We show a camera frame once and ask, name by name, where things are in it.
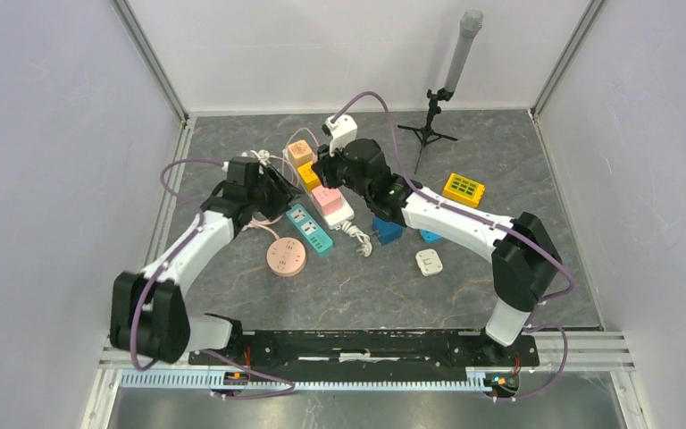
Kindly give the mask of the yellow cube socket adapter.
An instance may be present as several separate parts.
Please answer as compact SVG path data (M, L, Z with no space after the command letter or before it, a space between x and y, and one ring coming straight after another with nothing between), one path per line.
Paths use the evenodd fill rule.
M297 174L301 181L301 184L309 193L311 193L314 189L322 185L319 176L313 170L313 164L314 163L310 161L305 164L299 165L297 168Z

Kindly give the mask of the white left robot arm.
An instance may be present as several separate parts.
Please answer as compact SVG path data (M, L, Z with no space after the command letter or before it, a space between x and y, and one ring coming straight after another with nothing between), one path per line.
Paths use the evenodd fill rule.
M109 340L130 353L132 365L146 371L173 364L184 354L210 349L223 364L245 352L241 323L221 315L191 316L185 297L206 265L261 215L275 220L303 191L271 164L236 156L226 177L201 203L173 191L196 209L191 225L154 262L122 272L113 282Z

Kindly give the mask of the round pink socket hub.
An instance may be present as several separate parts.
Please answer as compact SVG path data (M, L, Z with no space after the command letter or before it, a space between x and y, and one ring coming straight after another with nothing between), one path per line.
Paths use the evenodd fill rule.
M306 261L304 245L290 237L275 240L266 252L267 265L279 277L298 275L305 268Z

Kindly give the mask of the tan cube socket adapter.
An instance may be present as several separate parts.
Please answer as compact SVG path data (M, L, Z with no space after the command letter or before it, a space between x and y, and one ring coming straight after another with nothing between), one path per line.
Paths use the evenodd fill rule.
M314 160L314 151L304 139L288 144L286 150L289 162L294 168Z

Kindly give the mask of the light blue plug adapter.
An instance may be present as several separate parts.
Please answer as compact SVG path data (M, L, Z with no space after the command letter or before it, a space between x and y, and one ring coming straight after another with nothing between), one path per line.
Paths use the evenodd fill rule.
M442 237L437 233L426 230L419 230L419 232L425 243L434 243L442 240Z

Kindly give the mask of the teal power strip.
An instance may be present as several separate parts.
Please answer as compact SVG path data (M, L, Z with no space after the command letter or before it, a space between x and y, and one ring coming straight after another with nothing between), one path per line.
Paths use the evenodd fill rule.
M299 204L291 206L286 216L317 255L326 256L334 249L334 243L329 234L303 206Z

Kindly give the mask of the white square plug adapter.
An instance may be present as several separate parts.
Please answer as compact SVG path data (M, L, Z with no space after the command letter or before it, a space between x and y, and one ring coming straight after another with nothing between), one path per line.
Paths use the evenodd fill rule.
M422 276L433 276L443 271L439 254L433 248L420 250L415 254L415 261Z

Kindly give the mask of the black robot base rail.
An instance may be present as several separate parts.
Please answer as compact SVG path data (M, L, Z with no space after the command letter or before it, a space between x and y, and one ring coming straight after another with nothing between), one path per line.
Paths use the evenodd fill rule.
M470 330L244 331L222 354L291 382L462 381L468 368L540 364L533 337L500 346Z

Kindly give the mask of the white long power strip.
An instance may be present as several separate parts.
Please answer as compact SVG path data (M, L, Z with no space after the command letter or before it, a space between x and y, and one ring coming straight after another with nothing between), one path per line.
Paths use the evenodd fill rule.
M288 159L286 148L283 150L283 155ZM303 185L301 184L301 181L300 181L298 174L297 174L297 168L293 167L292 172L295 174L295 177L299 180L301 190L303 190L306 193L306 195L311 199L311 193L307 192L305 190L305 188L303 187ZM355 216L355 213L354 213L352 206L347 202L347 200L345 199L345 197L343 195L342 195L342 197L343 197L343 207L339 211L335 212L334 214L328 215L328 216L322 216L320 214L320 212L317 210L317 208L314 206L315 209L318 211L318 213L321 215L322 219L324 220L325 224L327 225L327 227L329 229L338 230L341 227L343 222L350 221Z

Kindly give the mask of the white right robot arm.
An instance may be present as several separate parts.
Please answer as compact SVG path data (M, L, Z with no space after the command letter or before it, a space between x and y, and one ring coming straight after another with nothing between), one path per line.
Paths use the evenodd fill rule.
M456 206L416 181L392 172L380 145L355 139L343 148L321 145L312 166L327 188L356 193L383 221L429 231L487 260L497 303L480 341L482 357L502 365L562 266L545 226L534 214L516 217Z

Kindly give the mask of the pink cube socket adapter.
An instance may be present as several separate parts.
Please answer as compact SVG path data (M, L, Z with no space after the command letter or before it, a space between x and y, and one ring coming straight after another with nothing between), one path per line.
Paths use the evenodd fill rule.
M343 207L343 197L338 189L318 186L311 191L311 199L322 216L332 215Z

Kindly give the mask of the dark blue cube socket adapter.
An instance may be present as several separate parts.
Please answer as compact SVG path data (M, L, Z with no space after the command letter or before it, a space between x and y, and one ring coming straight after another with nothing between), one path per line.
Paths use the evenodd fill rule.
M403 235L404 227L393 222L388 222L375 216L372 219L372 231L382 246L398 240Z

